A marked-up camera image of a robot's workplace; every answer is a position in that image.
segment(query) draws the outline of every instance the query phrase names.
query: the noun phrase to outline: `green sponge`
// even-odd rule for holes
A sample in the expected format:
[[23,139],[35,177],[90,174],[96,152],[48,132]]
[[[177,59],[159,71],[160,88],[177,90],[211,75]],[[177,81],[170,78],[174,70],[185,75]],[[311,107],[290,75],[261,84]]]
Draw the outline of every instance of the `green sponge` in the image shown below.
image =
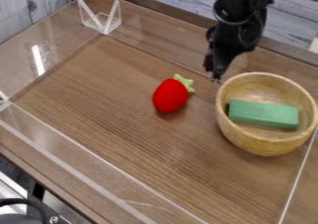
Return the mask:
[[229,117],[234,122],[295,130],[299,111],[293,106],[233,99]]

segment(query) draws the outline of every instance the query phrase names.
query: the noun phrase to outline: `toy strawberry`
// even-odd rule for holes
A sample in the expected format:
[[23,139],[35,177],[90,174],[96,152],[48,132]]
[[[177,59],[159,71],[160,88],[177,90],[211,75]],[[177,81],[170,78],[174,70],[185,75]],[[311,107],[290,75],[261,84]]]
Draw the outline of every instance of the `toy strawberry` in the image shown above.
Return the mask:
[[182,109],[189,100],[189,93],[195,92],[193,84],[194,81],[185,79],[179,74],[175,74],[173,79],[167,79],[158,86],[152,95],[155,109],[163,113]]

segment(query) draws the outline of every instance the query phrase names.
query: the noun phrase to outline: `wooden bowl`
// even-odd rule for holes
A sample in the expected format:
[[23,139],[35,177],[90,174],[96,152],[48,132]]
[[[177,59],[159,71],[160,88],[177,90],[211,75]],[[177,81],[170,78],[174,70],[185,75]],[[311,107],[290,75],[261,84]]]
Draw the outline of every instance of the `wooden bowl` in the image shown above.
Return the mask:
[[[227,117],[231,99],[298,107],[298,129],[289,131],[234,123]],[[249,72],[233,77],[222,85],[217,96],[217,117],[223,135],[239,148],[257,155],[275,156],[305,144],[318,124],[318,107],[309,92],[294,81],[271,73]]]

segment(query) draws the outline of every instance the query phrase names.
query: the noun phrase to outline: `tabletop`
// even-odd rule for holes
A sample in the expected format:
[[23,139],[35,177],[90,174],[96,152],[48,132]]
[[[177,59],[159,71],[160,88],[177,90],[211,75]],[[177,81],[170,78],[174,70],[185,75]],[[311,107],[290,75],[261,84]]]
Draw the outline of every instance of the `tabletop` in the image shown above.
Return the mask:
[[[84,1],[96,12],[114,3]],[[51,17],[62,60],[12,92],[15,105],[3,112],[12,126],[0,126],[0,152],[96,223],[278,222],[307,146],[263,158],[231,145],[215,119],[221,85],[202,67],[205,29],[120,5],[126,19],[108,36],[68,27],[62,17],[75,21],[76,4]],[[3,58],[35,31],[47,30],[47,20],[35,27],[1,45]],[[63,54],[75,41],[82,46]],[[11,61],[7,74],[18,71],[19,62]],[[291,78],[318,102],[318,69],[303,61],[259,47],[235,59],[225,80],[242,72]],[[163,115],[151,94],[175,73],[195,81],[197,93],[185,109]],[[18,121],[10,120],[12,113]],[[15,136],[14,124],[23,136]],[[311,159],[309,172],[315,165]],[[307,175],[302,185],[311,187],[317,179]],[[294,205],[307,207],[307,215],[291,207],[285,223],[314,217],[313,202],[302,191],[297,197]]]

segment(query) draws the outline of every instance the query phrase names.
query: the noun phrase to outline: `green strawberry stem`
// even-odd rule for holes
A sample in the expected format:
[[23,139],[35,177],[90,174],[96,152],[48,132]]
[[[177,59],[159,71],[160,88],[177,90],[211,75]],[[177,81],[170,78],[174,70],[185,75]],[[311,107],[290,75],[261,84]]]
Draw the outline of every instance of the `green strawberry stem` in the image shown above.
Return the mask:
[[195,89],[191,87],[191,85],[194,84],[194,81],[191,79],[185,79],[185,77],[178,73],[174,74],[174,79],[178,80],[185,85],[189,93],[195,92]]

